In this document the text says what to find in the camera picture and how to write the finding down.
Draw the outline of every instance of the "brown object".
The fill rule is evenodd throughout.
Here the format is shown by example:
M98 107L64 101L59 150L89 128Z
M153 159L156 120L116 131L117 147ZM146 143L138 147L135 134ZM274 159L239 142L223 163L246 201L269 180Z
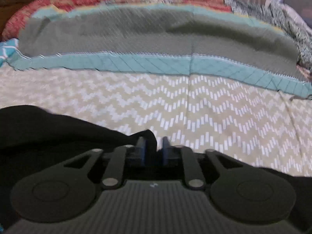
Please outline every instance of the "brown object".
M0 41L7 21L22 7L34 0L0 0Z

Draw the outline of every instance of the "zigzag pattern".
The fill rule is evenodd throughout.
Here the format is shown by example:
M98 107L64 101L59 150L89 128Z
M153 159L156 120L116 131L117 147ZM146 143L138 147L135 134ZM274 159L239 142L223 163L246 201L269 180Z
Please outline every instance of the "zigzag pattern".
M0 107L37 105L132 134L150 129L196 152L214 148L254 166L311 175L312 105L213 76L115 74L4 66Z

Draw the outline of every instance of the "small logo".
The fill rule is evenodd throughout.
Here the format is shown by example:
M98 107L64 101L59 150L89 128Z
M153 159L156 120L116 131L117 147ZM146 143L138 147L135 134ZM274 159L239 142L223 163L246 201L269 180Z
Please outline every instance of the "small logo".
M150 184L149 186L152 187L152 188L155 188L155 187L158 186L158 184L157 183L153 183L153 184Z

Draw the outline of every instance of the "blue clip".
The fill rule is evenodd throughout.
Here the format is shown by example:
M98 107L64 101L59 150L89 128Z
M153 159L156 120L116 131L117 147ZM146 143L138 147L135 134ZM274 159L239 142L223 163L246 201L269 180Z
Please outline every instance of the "blue clip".
M145 150L146 150L146 141L143 137L138 139L135 149L138 150L141 159L141 166L145 165Z
M163 166L168 165L168 154L169 154L169 149L171 148L170 142L167 138L167 136L163 137Z

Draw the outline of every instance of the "floral blanket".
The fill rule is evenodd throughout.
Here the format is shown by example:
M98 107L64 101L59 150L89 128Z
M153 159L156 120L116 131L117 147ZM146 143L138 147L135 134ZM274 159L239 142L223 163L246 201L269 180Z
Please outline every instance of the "floral blanket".
M272 1L268 8L238 0L225 0L225 3L231 6L233 12L255 17L258 20L277 26L290 36L297 46L298 64L302 67L300 71L305 78L310 80L310 77L307 76L307 70L312 67L312 35L297 25L278 3Z
M80 6L96 5L102 1L104 0L35 0L24 6L8 20L2 33L3 40L17 38L20 29L25 28L32 14L42 7L54 5L68 12Z

